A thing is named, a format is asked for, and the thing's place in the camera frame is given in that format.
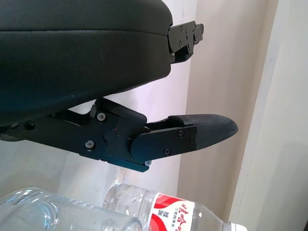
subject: bolt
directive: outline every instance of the bolt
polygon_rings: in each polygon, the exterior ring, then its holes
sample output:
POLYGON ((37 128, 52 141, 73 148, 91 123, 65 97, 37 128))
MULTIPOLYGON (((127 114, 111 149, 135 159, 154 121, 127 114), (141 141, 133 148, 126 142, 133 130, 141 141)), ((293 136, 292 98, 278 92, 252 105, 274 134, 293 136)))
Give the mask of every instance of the bolt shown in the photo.
POLYGON ((35 124, 32 121, 27 121, 25 122, 24 127, 26 130, 31 131, 35 128, 35 124))
POLYGON ((191 136, 191 142, 196 143, 196 137, 195 136, 191 136))
POLYGON ((105 113, 98 113, 97 114, 97 120, 103 122, 106 119, 105 113))
POLYGON ((145 165, 145 166, 150 166, 150 165, 151 165, 151 163, 152 163, 152 161, 151 161, 151 160, 149 160, 149 161, 144 162, 144 165, 145 165))
POLYGON ((170 153, 171 153, 171 150, 170 149, 165 149, 165 151, 164 151, 164 154, 167 156, 167 155, 170 155, 170 153))
POLYGON ((94 147, 94 141, 87 141, 85 143, 86 148, 91 149, 94 147))
POLYGON ((183 136, 184 136, 184 131, 180 130, 180 131, 179 131, 179 136, 180 136, 180 137, 183 137, 183 136))

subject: beige wall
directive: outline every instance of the beige wall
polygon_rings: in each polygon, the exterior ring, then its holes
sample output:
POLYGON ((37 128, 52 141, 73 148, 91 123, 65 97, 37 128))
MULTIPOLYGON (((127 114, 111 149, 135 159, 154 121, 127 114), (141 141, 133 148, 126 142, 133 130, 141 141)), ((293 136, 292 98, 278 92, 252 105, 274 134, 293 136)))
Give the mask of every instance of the beige wall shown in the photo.
POLYGON ((230 218, 249 231, 308 219, 307 0, 279 0, 230 218))
POLYGON ((267 50, 273 20, 268 14, 274 14, 268 4, 199 0, 197 5, 196 21, 205 24, 205 33, 192 58, 187 114, 224 115, 240 130, 218 145, 182 155, 178 196, 206 205, 224 220, 229 218, 267 50))

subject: metal bracket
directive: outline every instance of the metal bracket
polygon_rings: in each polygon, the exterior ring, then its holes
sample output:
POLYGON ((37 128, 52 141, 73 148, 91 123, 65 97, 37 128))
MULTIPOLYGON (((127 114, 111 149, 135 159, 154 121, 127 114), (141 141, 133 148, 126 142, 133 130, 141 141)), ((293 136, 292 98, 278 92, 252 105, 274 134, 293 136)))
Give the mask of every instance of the metal bracket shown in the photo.
POLYGON ((169 29, 169 53, 171 63, 184 62, 193 55, 193 49, 203 39, 203 24, 195 21, 173 26, 169 29))
POLYGON ((135 160, 155 160, 196 151, 197 128, 186 126, 154 130, 136 137, 130 153, 135 160))

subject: clear plastic bottle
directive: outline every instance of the clear plastic bottle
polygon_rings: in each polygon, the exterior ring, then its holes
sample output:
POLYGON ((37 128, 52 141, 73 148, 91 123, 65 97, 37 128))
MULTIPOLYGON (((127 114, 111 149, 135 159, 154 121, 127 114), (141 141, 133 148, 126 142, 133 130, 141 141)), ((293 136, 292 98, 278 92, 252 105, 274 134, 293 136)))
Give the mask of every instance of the clear plastic bottle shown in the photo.
POLYGON ((119 184, 109 190, 104 200, 103 207, 133 217, 138 217, 144 231, 247 231, 242 225, 223 222, 204 205, 181 199, 179 199, 180 201, 177 200, 177 198, 165 196, 154 191, 148 191, 137 186, 119 184), (162 200, 160 200, 162 204, 157 204, 157 198, 163 196, 165 197, 165 201, 162 202, 162 200), (169 204, 176 203, 178 207, 175 205, 173 209, 170 210, 170 207, 173 205, 169 204), (158 216, 155 216, 156 219, 160 217, 164 223, 162 229, 160 225, 152 225, 152 212, 155 207, 158 208, 158 213, 156 213, 158 216), (168 217, 171 216, 171 218, 163 217, 164 212, 168 213, 168 217))
POLYGON ((142 231, 137 218, 38 188, 0 199, 0 231, 142 231))

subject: red and white label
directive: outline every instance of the red and white label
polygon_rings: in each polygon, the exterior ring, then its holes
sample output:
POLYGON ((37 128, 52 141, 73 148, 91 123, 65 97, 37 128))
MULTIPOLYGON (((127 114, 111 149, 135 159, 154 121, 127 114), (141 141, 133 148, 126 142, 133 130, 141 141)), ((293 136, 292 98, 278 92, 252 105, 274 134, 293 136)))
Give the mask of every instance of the red and white label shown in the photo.
POLYGON ((194 202, 158 193, 149 216, 149 231, 190 231, 194 202))

